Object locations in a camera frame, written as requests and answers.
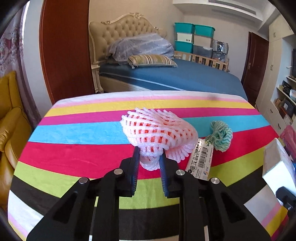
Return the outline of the small white carton box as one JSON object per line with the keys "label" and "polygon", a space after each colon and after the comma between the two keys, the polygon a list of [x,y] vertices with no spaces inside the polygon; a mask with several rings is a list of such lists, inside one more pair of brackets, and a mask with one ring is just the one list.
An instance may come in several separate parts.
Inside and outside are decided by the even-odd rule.
{"label": "small white carton box", "polygon": [[285,187],[295,195],[295,168],[277,138],[264,148],[262,178],[274,194]]}

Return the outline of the pink foam fruit net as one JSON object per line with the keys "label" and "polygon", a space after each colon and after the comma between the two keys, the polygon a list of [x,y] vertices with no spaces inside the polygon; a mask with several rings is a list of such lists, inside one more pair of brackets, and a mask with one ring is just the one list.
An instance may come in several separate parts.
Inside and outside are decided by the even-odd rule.
{"label": "pink foam fruit net", "polygon": [[140,164],[148,171],[159,169],[162,154],[177,163],[185,160],[198,142],[196,129],[167,110],[136,108],[122,115],[120,124],[129,143],[139,148]]}

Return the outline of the pink lined trash bin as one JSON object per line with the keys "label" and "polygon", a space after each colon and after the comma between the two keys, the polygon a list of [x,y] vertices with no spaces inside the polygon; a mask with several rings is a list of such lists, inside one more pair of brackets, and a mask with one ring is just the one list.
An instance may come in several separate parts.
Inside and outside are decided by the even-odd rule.
{"label": "pink lined trash bin", "polygon": [[285,144],[285,148],[287,153],[291,155],[293,161],[295,162],[296,158],[296,139],[295,139],[295,130],[292,126],[286,126],[283,132],[280,134],[280,138],[283,140]]}

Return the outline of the white barcode label tag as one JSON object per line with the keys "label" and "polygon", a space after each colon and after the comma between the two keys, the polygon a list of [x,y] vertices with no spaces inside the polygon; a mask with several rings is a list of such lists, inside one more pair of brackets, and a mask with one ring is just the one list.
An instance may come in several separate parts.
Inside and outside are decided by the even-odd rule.
{"label": "white barcode label tag", "polygon": [[185,170],[195,178],[207,181],[212,164],[213,151],[214,146],[212,144],[208,144],[204,139],[199,138]]}

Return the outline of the green mesh net bag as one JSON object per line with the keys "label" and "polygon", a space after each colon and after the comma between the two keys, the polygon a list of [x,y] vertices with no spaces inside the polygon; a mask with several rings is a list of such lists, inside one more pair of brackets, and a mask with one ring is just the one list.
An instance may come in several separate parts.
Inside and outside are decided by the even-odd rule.
{"label": "green mesh net bag", "polygon": [[233,132],[227,123],[214,120],[210,123],[212,133],[205,138],[208,144],[212,144],[217,151],[225,152],[229,149],[233,139]]}

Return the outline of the striped colourful table cloth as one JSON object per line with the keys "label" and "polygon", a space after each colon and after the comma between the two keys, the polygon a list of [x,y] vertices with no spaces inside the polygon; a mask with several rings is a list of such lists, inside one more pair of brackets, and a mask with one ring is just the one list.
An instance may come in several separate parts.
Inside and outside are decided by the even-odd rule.
{"label": "striped colourful table cloth", "polygon": [[159,158],[185,169],[197,138],[196,167],[225,184],[274,240],[287,210],[262,178],[264,148],[276,131],[246,99],[195,91],[135,91],[63,99],[26,143],[8,197],[8,222],[29,232],[81,177],[97,179],[140,149],[137,189],[119,201],[121,240],[176,240],[179,200],[164,196]]}

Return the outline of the black safe box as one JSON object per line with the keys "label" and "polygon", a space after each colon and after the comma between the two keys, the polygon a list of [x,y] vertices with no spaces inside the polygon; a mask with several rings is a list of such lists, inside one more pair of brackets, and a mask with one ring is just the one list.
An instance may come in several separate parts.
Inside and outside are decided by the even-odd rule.
{"label": "black safe box", "polygon": [[293,104],[290,102],[289,99],[285,98],[283,100],[283,109],[285,110],[286,114],[291,118],[293,117],[294,113],[295,113],[295,107],[293,106]]}

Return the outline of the white built-in wardrobe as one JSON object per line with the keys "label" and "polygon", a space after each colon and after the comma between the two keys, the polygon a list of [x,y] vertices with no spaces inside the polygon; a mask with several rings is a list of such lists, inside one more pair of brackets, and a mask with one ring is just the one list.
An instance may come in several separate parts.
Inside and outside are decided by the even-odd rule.
{"label": "white built-in wardrobe", "polygon": [[269,49],[267,65],[264,73],[256,107],[280,135],[287,126],[276,107],[276,100],[288,98],[282,90],[282,82],[286,81],[295,87],[295,81],[289,80],[292,71],[292,52],[295,48],[295,34],[285,18],[279,15],[269,25]]}

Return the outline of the bed with blue cover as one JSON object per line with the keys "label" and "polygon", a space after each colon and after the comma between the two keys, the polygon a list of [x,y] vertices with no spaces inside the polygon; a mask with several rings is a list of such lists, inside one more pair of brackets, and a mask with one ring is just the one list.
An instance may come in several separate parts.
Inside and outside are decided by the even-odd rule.
{"label": "bed with blue cover", "polygon": [[176,59],[177,67],[136,67],[104,64],[100,77],[112,78],[149,90],[188,90],[241,96],[247,100],[240,80],[227,72]]}

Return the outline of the dark wooden door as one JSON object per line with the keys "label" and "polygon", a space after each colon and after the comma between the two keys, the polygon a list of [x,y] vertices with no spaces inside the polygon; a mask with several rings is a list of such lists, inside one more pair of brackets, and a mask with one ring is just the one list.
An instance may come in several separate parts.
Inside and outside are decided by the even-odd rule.
{"label": "dark wooden door", "polygon": [[267,65],[269,41],[249,32],[241,83],[248,102],[255,106]]}

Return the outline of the black television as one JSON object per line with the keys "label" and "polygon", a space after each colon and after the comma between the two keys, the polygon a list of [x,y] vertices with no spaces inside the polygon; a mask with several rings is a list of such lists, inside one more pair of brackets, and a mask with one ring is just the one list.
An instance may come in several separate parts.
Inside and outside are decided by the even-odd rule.
{"label": "black television", "polygon": [[292,70],[291,76],[296,78],[296,49],[294,48],[292,51]]}

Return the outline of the grey clear storage bin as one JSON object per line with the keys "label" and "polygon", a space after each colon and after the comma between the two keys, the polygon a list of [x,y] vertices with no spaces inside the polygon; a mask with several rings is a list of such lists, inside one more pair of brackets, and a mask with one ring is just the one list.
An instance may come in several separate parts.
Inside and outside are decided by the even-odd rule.
{"label": "grey clear storage bin", "polygon": [[194,45],[193,46],[193,54],[199,55],[199,56],[204,56],[207,58],[211,58],[212,54],[213,54],[213,48]]}

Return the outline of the striped pillow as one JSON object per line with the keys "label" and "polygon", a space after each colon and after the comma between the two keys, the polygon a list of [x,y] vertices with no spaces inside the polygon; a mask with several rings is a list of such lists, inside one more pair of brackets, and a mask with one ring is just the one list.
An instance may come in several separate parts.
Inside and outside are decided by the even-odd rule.
{"label": "striped pillow", "polygon": [[177,67],[175,61],[165,55],[142,54],[130,56],[127,63],[132,69],[139,67]]}

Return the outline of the checkered black white bag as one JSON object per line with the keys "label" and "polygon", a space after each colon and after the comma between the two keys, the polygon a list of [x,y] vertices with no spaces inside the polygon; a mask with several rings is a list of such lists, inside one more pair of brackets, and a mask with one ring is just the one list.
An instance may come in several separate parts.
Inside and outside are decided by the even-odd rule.
{"label": "checkered black white bag", "polygon": [[223,53],[225,55],[227,55],[229,51],[229,45],[227,42],[223,42],[215,39],[213,39],[212,41],[212,48],[214,52]]}

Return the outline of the teal storage bin bottom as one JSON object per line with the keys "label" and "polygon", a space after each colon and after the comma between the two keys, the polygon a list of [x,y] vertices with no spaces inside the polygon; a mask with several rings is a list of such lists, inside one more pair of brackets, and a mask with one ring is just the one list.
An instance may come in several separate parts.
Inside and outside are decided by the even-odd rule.
{"label": "teal storage bin bottom", "polygon": [[192,53],[193,52],[193,43],[175,41],[175,50],[179,52]]}

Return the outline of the teal storage bin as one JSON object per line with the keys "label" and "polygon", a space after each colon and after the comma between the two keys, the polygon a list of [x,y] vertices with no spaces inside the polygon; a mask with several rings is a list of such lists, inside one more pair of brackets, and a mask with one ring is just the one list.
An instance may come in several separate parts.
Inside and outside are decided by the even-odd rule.
{"label": "teal storage bin", "polygon": [[193,43],[175,41],[175,50],[179,52],[192,53],[193,52]]}
{"label": "teal storage bin", "polygon": [[194,34],[195,25],[191,24],[191,23],[175,22],[175,32],[176,33]]}
{"label": "teal storage bin", "polygon": [[215,28],[206,25],[195,25],[195,34],[198,36],[213,38],[215,33]]}

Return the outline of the beige storage bin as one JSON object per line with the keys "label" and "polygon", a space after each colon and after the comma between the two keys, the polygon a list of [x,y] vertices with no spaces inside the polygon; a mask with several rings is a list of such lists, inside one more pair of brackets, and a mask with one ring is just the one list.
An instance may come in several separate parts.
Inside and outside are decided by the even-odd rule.
{"label": "beige storage bin", "polygon": [[196,46],[210,48],[212,45],[212,41],[213,39],[210,37],[194,35],[194,45]]}

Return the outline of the white storage bin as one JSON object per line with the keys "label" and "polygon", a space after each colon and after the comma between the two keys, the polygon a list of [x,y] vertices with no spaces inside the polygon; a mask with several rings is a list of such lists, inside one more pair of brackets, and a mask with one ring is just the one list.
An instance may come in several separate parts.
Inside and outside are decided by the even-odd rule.
{"label": "white storage bin", "polygon": [[177,41],[193,43],[193,36],[191,33],[177,33]]}

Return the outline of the grey folded duvet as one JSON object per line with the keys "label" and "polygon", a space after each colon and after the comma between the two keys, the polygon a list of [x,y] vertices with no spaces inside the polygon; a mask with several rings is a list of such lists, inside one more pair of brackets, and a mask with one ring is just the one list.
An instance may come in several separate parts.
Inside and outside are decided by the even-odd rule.
{"label": "grey folded duvet", "polygon": [[172,44],[157,33],[141,34],[116,40],[107,47],[106,59],[113,58],[116,62],[126,62],[130,56],[154,54],[174,58]]}

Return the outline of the teal storage bin top right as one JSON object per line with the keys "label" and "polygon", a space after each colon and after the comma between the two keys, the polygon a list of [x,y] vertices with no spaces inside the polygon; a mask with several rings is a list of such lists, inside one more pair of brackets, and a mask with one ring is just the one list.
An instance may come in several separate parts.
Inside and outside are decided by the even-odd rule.
{"label": "teal storage bin top right", "polygon": [[215,33],[215,28],[206,25],[195,25],[195,34],[198,36],[213,38]]}

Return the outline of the beige tufted headboard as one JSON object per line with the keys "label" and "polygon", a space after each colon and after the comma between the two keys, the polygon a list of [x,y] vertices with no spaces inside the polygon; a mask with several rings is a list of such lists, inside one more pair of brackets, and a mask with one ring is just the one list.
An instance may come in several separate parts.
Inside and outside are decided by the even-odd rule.
{"label": "beige tufted headboard", "polygon": [[105,61],[108,46],[118,39],[149,33],[157,33],[163,38],[167,36],[165,29],[154,27],[140,13],[125,14],[112,21],[91,21],[88,29],[92,64]]}

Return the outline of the teal storage bin top left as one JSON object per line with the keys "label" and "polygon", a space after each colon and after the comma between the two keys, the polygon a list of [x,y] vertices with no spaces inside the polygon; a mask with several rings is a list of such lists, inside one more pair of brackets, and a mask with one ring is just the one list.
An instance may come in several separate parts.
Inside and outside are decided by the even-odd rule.
{"label": "teal storage bin top left", "polygon": [[191,23],[175,22],[175,32],[176,33],[194,34],[195,25],[191,24]]}

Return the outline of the pink lace curtain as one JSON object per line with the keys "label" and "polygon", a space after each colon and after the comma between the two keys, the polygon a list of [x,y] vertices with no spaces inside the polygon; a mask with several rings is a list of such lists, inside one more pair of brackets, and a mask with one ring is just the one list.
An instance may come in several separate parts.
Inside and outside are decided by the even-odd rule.
{"label": "pink lace curtain", "polygon": [[31,127],[35,128],[40,122],[41,116],[33,99],[25,68],[23,54],[24,11],[24,8],[21,8],[15,14],[1,36],[1,76],[11,71],[16,72],[16,81],[25,114]]}

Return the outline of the ceiling air vent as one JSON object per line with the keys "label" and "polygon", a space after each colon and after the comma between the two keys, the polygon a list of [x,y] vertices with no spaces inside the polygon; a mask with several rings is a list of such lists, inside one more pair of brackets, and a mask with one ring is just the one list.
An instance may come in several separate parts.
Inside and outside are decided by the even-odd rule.
{"label": "ceiling air vent", "polygon": [[244,7],[241,4],[235,4],[235,3],[228,2],[228,1],[219,1],[219,0],[208,0],[208,2],[209,3],[215,3],[215,4],[221,4],[221,5],[224,5],[224,6],[230,6],[230,7],[233,7],[233,8],[240,9],[242,11],[246,11],[246,12],[248,12],[250,14],[256,15],[256,11],[252,10],[249,7]]}

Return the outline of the wooden crib rail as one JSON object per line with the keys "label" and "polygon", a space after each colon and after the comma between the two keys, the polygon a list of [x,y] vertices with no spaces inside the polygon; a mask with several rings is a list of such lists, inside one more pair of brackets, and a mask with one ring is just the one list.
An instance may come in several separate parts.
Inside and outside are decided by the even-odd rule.
{"label": "wooden crib rail", "polygon": [[222,62],[216,59],[208,58],[205,56],[195,55],[193,53],[176,51],[174,52],[175,59],[186,60],[189,62],[194,62],[198,64],[202,64],[205,66],[209,66],[215,69],[222,70],[224,72],[229,72],[228,70],[228,62]]}

